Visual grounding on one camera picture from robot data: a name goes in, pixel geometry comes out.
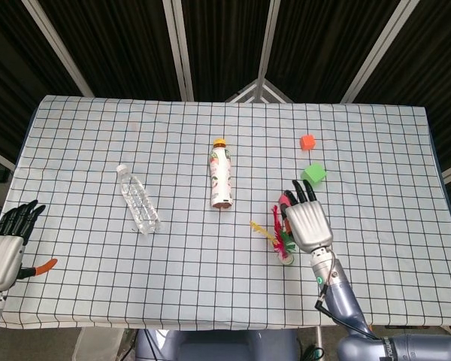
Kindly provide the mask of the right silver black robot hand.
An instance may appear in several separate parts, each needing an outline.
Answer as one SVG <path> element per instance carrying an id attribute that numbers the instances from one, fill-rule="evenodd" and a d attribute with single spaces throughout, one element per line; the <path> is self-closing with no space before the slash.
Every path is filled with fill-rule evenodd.
<path id="1" fill-rule="evenodd" d="M 312 253 L 330 247 L 333 234 L 321 203 L 307 180 L 292 180 L 295 192 L 284 190 L 287 202 L 280 201 L 280 211 L 300 250 Z"/>

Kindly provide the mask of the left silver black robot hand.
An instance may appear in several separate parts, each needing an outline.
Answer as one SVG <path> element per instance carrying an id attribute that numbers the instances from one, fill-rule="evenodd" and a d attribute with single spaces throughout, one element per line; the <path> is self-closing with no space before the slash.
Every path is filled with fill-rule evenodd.
<path id="1" fill-rule="evenodd" d="M 58 260 L 52 258 L 40 266 L 23 266 L 26 245 L 44 210 L 44 205 L 33 200 L 7 211 L 0 219 L 0 292 L 9 290 L 17 280 L 42 275 L 57 264 Z"/>

